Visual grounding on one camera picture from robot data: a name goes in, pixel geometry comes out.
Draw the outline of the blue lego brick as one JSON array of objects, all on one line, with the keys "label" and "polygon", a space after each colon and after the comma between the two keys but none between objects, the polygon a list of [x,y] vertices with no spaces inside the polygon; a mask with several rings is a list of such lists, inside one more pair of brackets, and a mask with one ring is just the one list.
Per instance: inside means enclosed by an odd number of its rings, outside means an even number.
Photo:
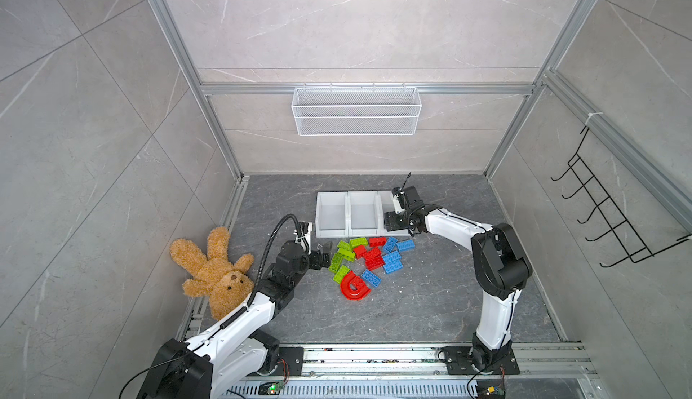
[{"label": "blue lego brick", "polygon": [[398,251],[387,253],[386,255],[382,256],[382,259],[385,262],[383,269],[387,274],[399,271],[403,267],[401,255]]},{"label": "blue lego brick", "polygon": [[369,270],[364,270],[362,274],[360,275],[362,280],[369,286],[373,288],[377,288],[380,286],[381,279],[379,276],[375,275]]},{"label": "blue lego brick", "polygon": [[396,250],[399,252],[411,251],[416,247],[413,240],[402,240],[396,244]]},{"label": "blue lego brick", "polygon": [[388,237],[385,244],[381,247],[383,253],[391,253],[396,250],[398,246],[398,239],[395,237]]}]

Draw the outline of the red arch lego piece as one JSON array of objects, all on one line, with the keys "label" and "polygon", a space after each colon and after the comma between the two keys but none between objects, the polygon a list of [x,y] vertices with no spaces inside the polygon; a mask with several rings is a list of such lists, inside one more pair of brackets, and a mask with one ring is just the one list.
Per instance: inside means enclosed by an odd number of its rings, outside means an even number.
[{"label": "red arch lego piece", "polygon": [[366,282],[350,271],[340,283],[342,295],[351,301],[360,301],[371,293]]}]

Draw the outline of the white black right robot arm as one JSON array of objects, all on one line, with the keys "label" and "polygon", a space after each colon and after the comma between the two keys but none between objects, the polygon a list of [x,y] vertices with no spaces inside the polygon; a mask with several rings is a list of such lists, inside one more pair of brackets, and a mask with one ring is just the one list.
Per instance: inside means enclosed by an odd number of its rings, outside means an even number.
[{"label": "white black right robot arm", "polygon": [[391,190],[394,210],[384,215],[387,231],[410,235],[432,233],[471,252],[475,277],[483,290],[479,326],[472,335],[470,359],[478,372],[494,370],[512,351],[511,327],[515,307],[533,267],[514,228],[464,218],[447,209],[426,204],[415,187]]}]

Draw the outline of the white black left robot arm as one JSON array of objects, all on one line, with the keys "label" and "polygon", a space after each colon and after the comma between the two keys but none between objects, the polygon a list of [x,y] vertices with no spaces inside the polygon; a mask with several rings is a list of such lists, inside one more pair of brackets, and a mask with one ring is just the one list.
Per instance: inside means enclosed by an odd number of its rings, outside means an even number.
[{"label": "white black left robot arm", "polygon": [[239,307],[187,341],[171,339],[142,372],[139,398],[218,398],[250,374],[286,374],[279,340],[261,327],[293,299],[309,269],[330,266],[330,243],[311,244],[313,224],[284,216],[262,254],[258,283]]}]

